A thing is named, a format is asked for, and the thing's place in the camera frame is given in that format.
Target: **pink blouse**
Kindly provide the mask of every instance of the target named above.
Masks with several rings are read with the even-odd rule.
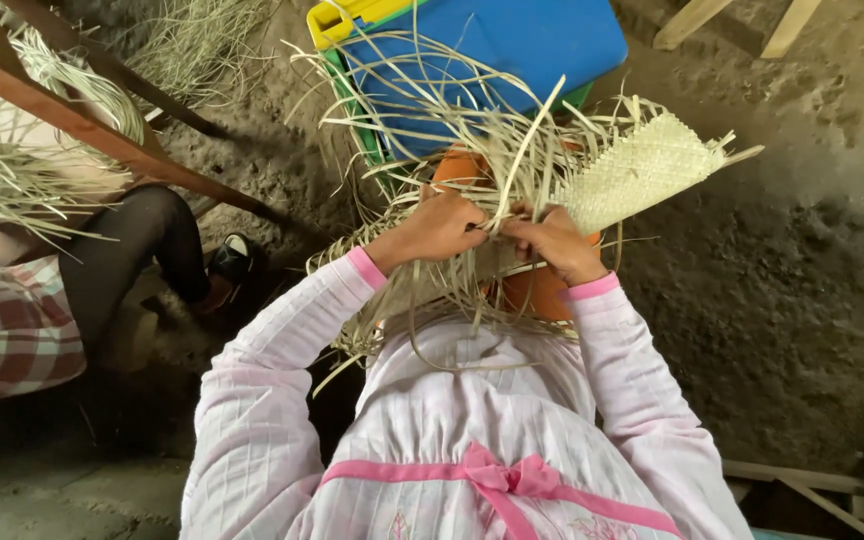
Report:
[[[615,274],[564,291],[578,342],[473,334],[456,316],[417,329],[419,357],[387,321],[325,467],[306,367],[384,283],[356,248],[214,358],[181,538],[752,538],[712,436]]]

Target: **wooden frame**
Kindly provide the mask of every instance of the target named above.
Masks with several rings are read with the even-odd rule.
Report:
[[[170,115],[189,123],[207,135],[222,135],[224,132],[214,124],[198,116],[160,89],[154,87],[114,57],[89,43],[47,8],[35,4],[35,0],[6,0],[6,6],[17,14],[28,17],[33,27],[42,32],[42,37],[56,48],[63,50],[85,47],[90,55],[89,64],[96,73],[114,84],[139,94]],[[16,52],[9,45],[6,31],[0,27],[0,98],[19,109],[65,131],[71,137],[88,144],[113,158],[140,177],[135,184],[158,180],[211,197],[219,202],[231,204],[239,209],[262,216],[273,217],[265,203],[221,182],[192,171],[170,159],[155,140],[152,129],[149,147],[128,139],[105,123],[97,120],[81,104],[72,104],[56,95],[25,73],[18,62]]]
[[[822,0],[791,1],[785,15],[766,42],[760,55],[762,58],[775,59],[785,56],[819,7],[819,3],[822,2]],[[664,51],[675,49],[732,2],[733,0],[691,0],[658,31],[652,41],[652,47]]]

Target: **sleeve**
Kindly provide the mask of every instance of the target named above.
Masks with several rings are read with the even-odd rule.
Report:
[[[700,427],[616,274],[562,291],[604,432],[688,540],[751,540]]]
[[[195,413],[181,538],[234,538],[252,522],[263,537],[285,535],[324,470],[306,367],[384,283],[355,248],[266,307],[212,360]]]

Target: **person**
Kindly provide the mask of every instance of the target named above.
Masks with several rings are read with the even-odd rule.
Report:
[[[0,266],[0,398],[82,374],[152,257],[163,281],[199,313],[232,300],[252,266],[248,240],[233,233],[206,270],[195,216],[164,185],[127,191],[84,230],[104,239],[76,236],[58,254]]]
[[[712,436],[616,274],[560,206],[533,223],[519,203],[524,219],[505,221],[501,234],[568,285],[578,342],[474,330],[457,314],[418,327],[413,346],[389,319],[356,418],[324,466],[306,368],[393,269],[487,238],[469,227],[483,210],[459,193],[426,185],[419,200],[400,225],[261,311],[213,359],[180,538],[751,539]]]

